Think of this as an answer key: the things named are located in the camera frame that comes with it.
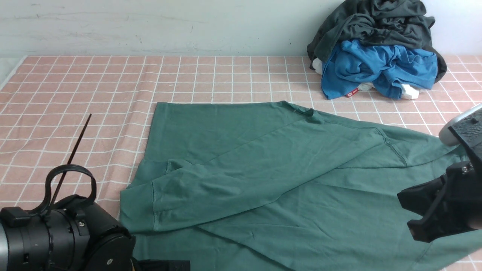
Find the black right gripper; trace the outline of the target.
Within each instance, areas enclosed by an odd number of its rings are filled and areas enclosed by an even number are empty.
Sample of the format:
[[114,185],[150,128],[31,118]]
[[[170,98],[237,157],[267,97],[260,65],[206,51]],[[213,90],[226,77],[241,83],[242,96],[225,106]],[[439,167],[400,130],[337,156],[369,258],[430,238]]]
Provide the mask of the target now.
[[408,221],[415,241],[481,229],[481,175],[470,162],[455,163],[440,177],[403,189],[397,197],[403,209],[422,216]]

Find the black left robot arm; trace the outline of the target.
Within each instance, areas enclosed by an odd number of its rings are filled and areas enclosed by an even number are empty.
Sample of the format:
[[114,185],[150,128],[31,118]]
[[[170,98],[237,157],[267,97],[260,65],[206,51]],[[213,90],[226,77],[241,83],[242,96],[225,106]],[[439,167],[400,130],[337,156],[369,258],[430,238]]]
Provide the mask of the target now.
[[132,271],[136,239],[97,203],[72,195],[48,216],[1,209],[2,271]]

